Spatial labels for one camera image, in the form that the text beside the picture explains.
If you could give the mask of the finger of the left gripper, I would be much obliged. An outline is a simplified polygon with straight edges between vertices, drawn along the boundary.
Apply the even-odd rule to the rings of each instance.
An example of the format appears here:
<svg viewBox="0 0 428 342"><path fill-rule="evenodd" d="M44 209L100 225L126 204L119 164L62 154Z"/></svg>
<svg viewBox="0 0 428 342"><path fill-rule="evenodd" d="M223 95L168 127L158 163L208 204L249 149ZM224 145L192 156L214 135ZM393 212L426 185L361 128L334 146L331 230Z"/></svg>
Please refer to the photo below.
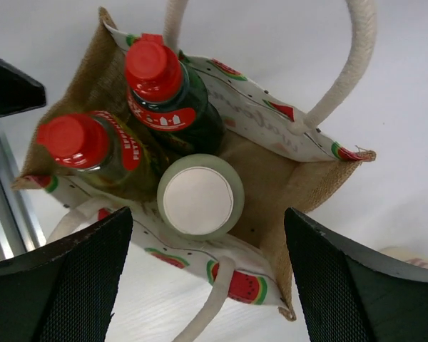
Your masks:
<svg viewBox="0 0 428 342"><path fill-rule="evenodd" d="M0 118L45 105L44 85L0 58Z"/></svg>

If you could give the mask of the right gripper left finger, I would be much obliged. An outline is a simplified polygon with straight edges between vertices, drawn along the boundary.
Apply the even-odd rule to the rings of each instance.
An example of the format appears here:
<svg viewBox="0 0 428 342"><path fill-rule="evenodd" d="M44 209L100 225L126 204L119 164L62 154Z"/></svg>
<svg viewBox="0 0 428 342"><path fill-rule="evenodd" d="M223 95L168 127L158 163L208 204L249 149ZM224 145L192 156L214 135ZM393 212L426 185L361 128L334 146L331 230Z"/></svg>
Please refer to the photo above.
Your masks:
<svg viewBox="0 0 428 342"><path fill-rule="evenodd" d="M122 208L0 261L0 341L104 341L132 229Z"/></svg>

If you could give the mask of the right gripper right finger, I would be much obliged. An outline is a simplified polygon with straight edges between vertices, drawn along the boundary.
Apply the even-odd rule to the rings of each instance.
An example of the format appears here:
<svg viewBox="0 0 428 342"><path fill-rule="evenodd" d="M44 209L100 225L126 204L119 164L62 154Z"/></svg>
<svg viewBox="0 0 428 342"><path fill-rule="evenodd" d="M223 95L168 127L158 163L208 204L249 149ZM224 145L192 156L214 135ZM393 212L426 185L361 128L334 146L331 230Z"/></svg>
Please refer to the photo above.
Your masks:
<svg viewBox="0 0 428 342"><path fill-rule="evenodd" d="M287 249L311 341L428 341L428 268L285 212Z"/></svg>

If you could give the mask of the jute watermelon canvas bag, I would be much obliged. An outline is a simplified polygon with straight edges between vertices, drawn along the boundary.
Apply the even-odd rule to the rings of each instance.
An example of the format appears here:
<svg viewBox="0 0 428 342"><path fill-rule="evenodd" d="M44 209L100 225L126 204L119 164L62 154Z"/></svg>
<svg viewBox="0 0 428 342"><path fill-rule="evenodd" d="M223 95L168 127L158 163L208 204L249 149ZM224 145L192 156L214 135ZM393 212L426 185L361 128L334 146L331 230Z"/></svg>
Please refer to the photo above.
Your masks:
<svg viewBox="0 0 428 342"><path fill-rule="evenodd" d="M326 202L363 163L376 158L374 151L350 152L333 139L316 130L352 92L353 88L363 77L370 63L377 35L377 11L374 1L346 1L350 13L352 27L352 43L347 62L340 75L322 99L308 114L299 111L294 106L275 99L265 89L243 77L234 79L222 74L220 66L208 58L200 56L182 57L189 66L195 67L210 89L210 100L225 119L233 120L226 140L220 148L220 158L229 162L239 173L245 186L245 211L239 223L233 227L233 233L219 242L189 242L183 238L165 237L160 234L163 229L163 219L157 213L157 202L144 202L144 195L139 195L137 202L118 199L107 195L114 205L117 201L130 204L135 221L132 237L142 236L134 242L142 250L153 247L153 251L163 251L163 248L174 250L172 255L182 256L182 252L192 252L195 263L184 268L187 273L208 279L206 267L214 266L211 261L215 255L226 255L233 252L238 271L253 274L264 280L263 304L259 301L253 304L273 306L288 321L295 321L296 315L292 306L292 266L285 246L284 212L288 207L295 207L303 213L308 213ZM98 8L99 26L86 50L73 80L64 96L55 103L40 119L43 123L53 119L68 110L106 109L124 121L131 118L121 104L125 96L125 88L119 88L119 67L125 66L125 51L129 49L127 41L133 35L118 31L108 11ZM278 105L287 106L293 110L295 119L285 118L284 113L272 109L271 101ZM106 196L105 192L94 190L85 185L68 171L62 171L49 160L47 152L36 145L36 133L32 137L21 174L16 178L12 187L15 190L30 190L46 188L60 203L67 199L66 204L81 204L92 202L99 208L99 200ZM147 321L137 321L137 313L129 312L125 318L118 318L114 323L118 335L110 341L170 341L170 333L175 333L176 323L164 321L170 318L164 309L175 309L170 306L153 309L151 302L145 309ZM274 333L265 332L276 328L276 323L259 323L266 318L254 318L246 324L251 315L258 311L246 313L245 309L236 311L235 318L225 318L220 328L226 332L214 333L214 328L208 328L214 337L202 333L202 341L240 341L252 337L255 332L252 323L257 323L263 337L253 338L253 341L284 341L272 336Z"/></svg>

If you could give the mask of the white-lid frosted jar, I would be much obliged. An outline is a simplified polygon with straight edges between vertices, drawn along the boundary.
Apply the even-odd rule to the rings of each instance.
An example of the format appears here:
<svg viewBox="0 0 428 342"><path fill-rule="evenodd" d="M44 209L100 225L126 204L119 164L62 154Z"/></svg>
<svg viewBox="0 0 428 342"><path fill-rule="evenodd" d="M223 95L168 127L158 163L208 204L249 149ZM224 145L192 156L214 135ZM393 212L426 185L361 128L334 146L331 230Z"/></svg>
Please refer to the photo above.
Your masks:
<svg viewBox="0 0 428 342"><path fill-rule="evenodd" d="M245 190L228 162L214 155L194 154L176 160L164 172L157 205L174 234L194 241L218 239L238 223Z"/></svg>

